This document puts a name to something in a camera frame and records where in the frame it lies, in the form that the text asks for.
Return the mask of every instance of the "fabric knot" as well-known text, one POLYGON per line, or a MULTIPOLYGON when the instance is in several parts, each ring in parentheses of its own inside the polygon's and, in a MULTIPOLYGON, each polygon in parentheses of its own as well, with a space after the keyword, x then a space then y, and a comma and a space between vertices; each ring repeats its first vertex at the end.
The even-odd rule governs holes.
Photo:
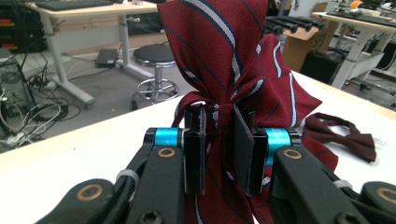
POLYGON ((218 134, 233 133, 233 105, 219 105, 218 134))

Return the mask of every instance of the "floor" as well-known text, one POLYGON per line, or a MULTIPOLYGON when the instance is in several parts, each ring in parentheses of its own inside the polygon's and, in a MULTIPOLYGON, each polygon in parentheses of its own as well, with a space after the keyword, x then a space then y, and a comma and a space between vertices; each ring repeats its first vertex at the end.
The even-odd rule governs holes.
MULTIPOLYGON (((96 57, 96 54, 76 57, 63 56, 69 79, 96 99, 92 109, 85 109, 81 102, 60 88, 53 89, 51 86, 43 88, 33 87, 32 93, 36 103, 50 106, 40 114, 42 118, 45 118, 44 121, 36 123, 32 120, 25 127, 27 130, 33 130, 26 132, 34 132, 34 134, 31 134, 30 138, 23 144, 30 144, 34 141, 50 138, 131 112, 130 102, 132 95, 142 79, 119 67, 111 69, 96 68, 94 64, 96 57), (60 110, 57 105, 54 105, 60 102, 68 106, 60 110), (50 120, 60 111, 64 115, 62 119, 56 122, 50 120)), ((18 61, 22 62, 23 58, 21 55, 18 55, 17 58, 18 61)), ((50 58, 48 52, 30 54, 25 61, 23 73, 27 78, 35 74, 41 76, 45 68, 44 64, 48 63, 46 73, 50 80, 51 77, 55 76, 55 68, 50 58)), ((152 68, 142 68, 153 73, 152 68)), ((180 88, 180 95, 193 91, 193 88, 182 78, 176 67, 163 69, 163 77, 176 82, 180 88)), ((393 90, 396 91, 394 78, 377 73, 370 75, 367 81, 390 91, 389 93, 384 93, 378 88, 363 88, 359 83, 354 82, 347 83, 343 90, 396 111, 396 107, 391 105, 393 102, 391 93, 393 93, 393 90)), ((142 108, 151 105, 151 102, 138 98, 137 104, 139 108, 142 108)), ((21 118, 12 118, 7 122, 12 125, 19 125, 21 118)), ((17 147, 15 145, 11 146, 7 140, 7 138, 4 138, 0 141, 0 152, 17 147)))

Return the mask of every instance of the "table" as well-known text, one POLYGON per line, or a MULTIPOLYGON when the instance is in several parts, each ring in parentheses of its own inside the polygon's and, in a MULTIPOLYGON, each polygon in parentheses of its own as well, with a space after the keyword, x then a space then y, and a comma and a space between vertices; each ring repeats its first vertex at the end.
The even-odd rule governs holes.
POLYGON ((312 14, 316 18, 321 18, 327 21, 337 21, 349 25, 356 26, 356 30, 360 31, 357 40, 349 51, 346 59, 341 65, 340 70, 336 74, 332 86, 341 89, 346 82, 354 77, 359 77, 364 80, 370 74, 370 71, 375 68, 382 56, 384 55, 383 50, 388 42, 393 38, 396 33, 395 27, 379 25, 375 23, 357 21, 337 16, 327 15, 326 12, 315 12, 312 14), (361 51, 363 50, 365 44, 372 35, 382 32, 378 44, 373 49, 371 55, 367 59, 361 59, 361 51))
POLYGON ((149 13, 157 11, 157 5, 149 2, 140 2, 138 5, 124 1, 122 4, 114 4, 105 7, 90 7, 65 11, 51 11, 37 7, 34 3, 27 3, 30 9, 40 14, 44 26, 44 33, 48 41, 57 77, 54 81, 66 91, 78 98, 87 109, 92 107, 94 98, 81 90, 67 79, 64 71, 61 53, 75 49, 86 49, 104 44, 116 43, 121 40, 122 60, 118 63, 124 68, 130 69, 142 77, 151 77, 152 74, 131 64, 129 55, 128 25, 126 16, 135 13, 149 13), (120 24, 117 26, 105 26, 91 29, 74 30, 55 33, 50 19, 82 19, 92 17, 118 16, 120 24))
MULTIPOLYGON (((367 163, 340 146, 328 147, 339 156, 335 173, 360 191, 366 181, 396 185, 396 113, 346 92, 295 73, 297 81, 323 101, 314 112, 354 122, 377 142, 377 161, 367 163)), ((149 127, 169 127, 180 97, 108 119, 30 146, 0 154, 0 223, 33 223, 76 184, 92 178, 115 182, 141 147, 149 127)))

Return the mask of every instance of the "striped necktie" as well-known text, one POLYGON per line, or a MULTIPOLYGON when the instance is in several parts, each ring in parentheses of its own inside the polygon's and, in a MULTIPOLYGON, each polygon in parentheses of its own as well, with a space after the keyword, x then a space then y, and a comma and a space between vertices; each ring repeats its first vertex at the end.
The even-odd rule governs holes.
MULTIPOLYGON (((158 5, 181 75, 196 91, 177 107, 173 126, 186 107, 205 102, 205 194, 186 195, 185 223, 272 223, 267 195, 241 194, 233 168, 233 104, 252 108, 258 127, 293 127, 321 101, 296 82, 284 64, 280 43, 263 35, 267 0, 186 0, 158 5)), ((337 158, 321 143, 303 144, 332 170, 337 158)), ((271 176, 271 167, 265 176, 271 176)))

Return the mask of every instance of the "desk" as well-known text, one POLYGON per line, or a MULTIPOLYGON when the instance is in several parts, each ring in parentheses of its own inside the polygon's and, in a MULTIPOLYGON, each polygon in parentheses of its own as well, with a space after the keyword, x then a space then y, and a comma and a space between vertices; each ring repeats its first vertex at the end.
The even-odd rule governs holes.
POLYGON ((360 31, 356 42, 353 44, 352 49, 349 51, 340 70, 335 76, 334 81, 332 82, 332 86, 338 89, 343 87, 346 80, 350 80, 354 77, 360 77, 363 80, 366 79, 370 74, 370 71, 378 65, 384 55, 383 50, 385 46, 396 33, 395 27, 331 16, 327 15, 326 12, 316 12, 312 15, 316 18, 328 21, 337 21, 354 25, 356 26, 356 30, 360 31), (367 43, 371 35, 375 35, 378 32, 383 32, 383 34, 376 47, 373 49, 372 54, 368 59, 360 60, 361 51, 363 50, 364 45, 367 43))
MULTIPOLYGON (((323 104, 323 112, 355 122, 363 133, 380 138, 377 161, 367 163, 329 144, 339 164, 336 174, 354 190, 370 180, 396 185, 396 113, 299 74, 297 81, 323 104)), ((180 97, 0 154, 0 223, 33 223, 77 183, 112 181, 141 147, 149 127, 169 127, 180 97)))
POLYGON ((62 52, 111 44, 121 40, 122 60, 118 61, 118 63, 125 68, 135 71, 138 73, 138 75, 143 75, 144 77, 152 76, 151 73, 132 65, 130 62, 126 15, 155 12, 157 11, 157 5, 148 2, 142 2, 141 5, 135 5, 132 2, 124 1, 122 4, 114 4, 112 6, 90 7, 65 11, 50 11, 37 7, 35 4, 31 3, 28 3, 26 6, 40 14, 41 21, 44 26, 44 33, 48 41, 49 50, 55 63, 55 68, 58 75, 54 81, 66 91, 72 93, 76 98, 78 98, 87 109, 92 107, 94 98, 87 92, 79 89, 73 83, 68 81, 67 74, 64 71, 64 64, 61 59, 62 52), (118 16, 120 19, 120 24, 118 26, 106 26, 100 28, 55 33, 52 29, 52 24, 50 21, 51 18, 82 19, 107 16, 118 16))

